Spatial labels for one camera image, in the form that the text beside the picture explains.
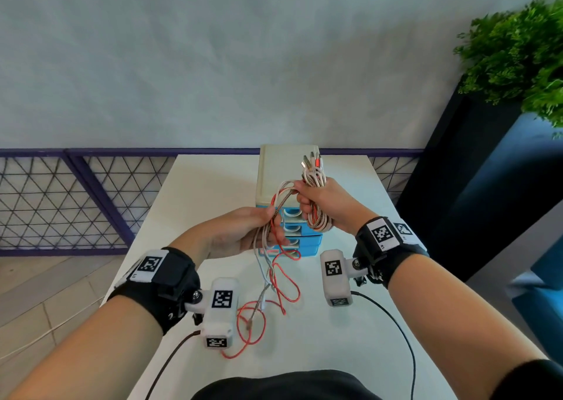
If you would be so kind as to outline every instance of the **metal grid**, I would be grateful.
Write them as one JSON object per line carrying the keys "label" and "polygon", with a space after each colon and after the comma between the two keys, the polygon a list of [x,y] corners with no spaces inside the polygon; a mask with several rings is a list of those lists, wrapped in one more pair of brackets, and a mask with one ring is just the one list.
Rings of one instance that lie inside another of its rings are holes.
{"label": "metal grid", "polygon": [[373,164],[373,168],[376,170],[381,183],[383,183],[389,198],[396,205],[418,163],[418,157],[377,156],[371,157],[369,160]]}
{"label": "metal grid", "polygon": [[0,251],[127,246],[58,156],[0,157]]}
{"label": "metal grid", "polygon": [[134,234],[141,228],[175,159],[175,156],[84,157]]}

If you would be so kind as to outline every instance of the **person's left hand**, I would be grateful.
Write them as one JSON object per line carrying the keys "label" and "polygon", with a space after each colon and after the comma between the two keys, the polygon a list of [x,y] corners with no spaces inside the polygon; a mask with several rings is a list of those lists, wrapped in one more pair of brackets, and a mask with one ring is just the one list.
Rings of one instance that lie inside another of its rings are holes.
{"label": "person's left hand", "polygon": [[[241,207],[222,216],[202,222],[190,228],[174,240],[170,246],[188,254],[199,266],[207,258],[233,256],[252,248],[256,230],[270,221],[274,207],[267,208]],[[268,237],[270,245],[288,246],[283,228],[280,226],[281,216],[274,219],[274,229]],[[261,235],[258,236],[256,247],[262,247]]]}

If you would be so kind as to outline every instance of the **person's right hand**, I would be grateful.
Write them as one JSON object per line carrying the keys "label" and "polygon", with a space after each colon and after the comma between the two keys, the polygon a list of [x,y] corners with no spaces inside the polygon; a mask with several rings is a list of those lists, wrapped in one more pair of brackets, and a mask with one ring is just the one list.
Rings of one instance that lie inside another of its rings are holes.
{"label": "person's right hand", "polygon": [[306,219],[313,211],[311,201],[332,218],[332,224],[341,230],[356,235],[359,229],[377,213],[361,204],[342,188],[333,178],[327,177],[327,184],[314,188],[303,181],[295,181],[294,189],[299,192],[297,201]]}

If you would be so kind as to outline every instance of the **black planter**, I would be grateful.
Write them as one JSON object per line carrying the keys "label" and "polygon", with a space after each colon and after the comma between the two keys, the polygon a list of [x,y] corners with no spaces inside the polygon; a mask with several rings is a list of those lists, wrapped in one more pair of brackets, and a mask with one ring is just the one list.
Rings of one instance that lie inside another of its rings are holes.
{"label": "black planter", "polygon": [[563,199],[554,131],[454,92],[397,205],[433,259],[466,281]]}

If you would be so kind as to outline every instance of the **white table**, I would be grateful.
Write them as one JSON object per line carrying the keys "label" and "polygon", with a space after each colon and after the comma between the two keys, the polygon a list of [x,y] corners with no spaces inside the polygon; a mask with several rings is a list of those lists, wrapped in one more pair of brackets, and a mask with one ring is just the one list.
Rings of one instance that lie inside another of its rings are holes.
{"label": "white table", "polygon": [[[351,195],[377,213],[397,216],[366,156],[332,156],[324,159],[328,176],[338,180]],[[237,207],[253,206],[258,156],[180,155],[154,202],[150,213],[116,279],[148,249],[166,246],[184,230]],[[326,233],[320,251],[339,248],[351,257],[355,240],[333,229]],[[233,376],[264,377],[284,372],[333,368],[355,375],[368,389],[385,399],[408,399],[412,379],[412,358],[394,323],[361,297],[345,308],[330,308],[325,302],[319,260],[281,260],[285,271],[298,283],[302,298],[285,303],[287,315],[278,307],[266,309],[267,328],[257,345],[248,347],[234,360],[206,350],[201,340],[190,339],[173,358],[152,393],[154,399],[190,399],[218,379]],[[219,276],[237,277],[242,286],[240,301],[255,300],[263,281],[252,252],[236,257],[208,260],[199,269],[201,287],[209,288]],[[382,304],[402,325],[417,360],[414,397],[454,399],[440,371],[430,360],[387,291],[371,283],[359,289]],[[293,296],[289,286],[288,296]],[[135,386],[130,399],[144,399],[157,372],[179,341],[195,330],[188,316],[164,338],[154,358]],[[240,341],[236,339],[234,350]]]}

